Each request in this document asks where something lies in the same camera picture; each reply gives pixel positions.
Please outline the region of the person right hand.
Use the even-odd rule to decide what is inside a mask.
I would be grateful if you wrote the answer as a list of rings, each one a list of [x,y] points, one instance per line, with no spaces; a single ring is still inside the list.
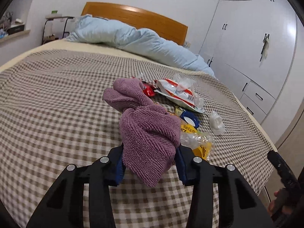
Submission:
[[[274,196],[277,198],[281,191],[282,191],[282,189],[275,191]],[[267,212],[270,216],[272,216],[275,213],[276,206],[277,206],[276,200],[272,200],[270,202],[270,204],[268,205]],[[281,212],[285,215],[291,215],[293,212],[293,209],[289,206],[283,206],[281,209]]]

